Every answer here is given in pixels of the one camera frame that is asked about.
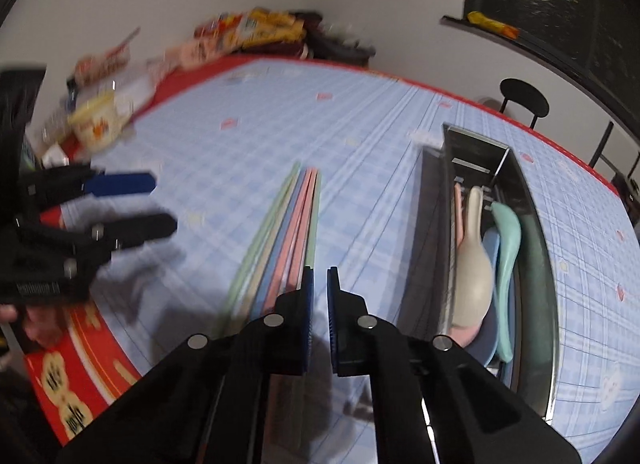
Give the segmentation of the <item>person left hand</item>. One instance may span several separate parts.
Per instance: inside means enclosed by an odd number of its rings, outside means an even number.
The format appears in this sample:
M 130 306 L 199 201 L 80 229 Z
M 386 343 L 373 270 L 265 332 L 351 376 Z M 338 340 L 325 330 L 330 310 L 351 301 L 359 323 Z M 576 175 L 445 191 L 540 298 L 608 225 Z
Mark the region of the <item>person left hand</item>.
M 18 332 L 44 348 L 54 346 L 63 336 L 62 310 L 54 307 L 27 307 L 24 314 L 12 305 L 0 308 L 1 323 L 17 328 Z

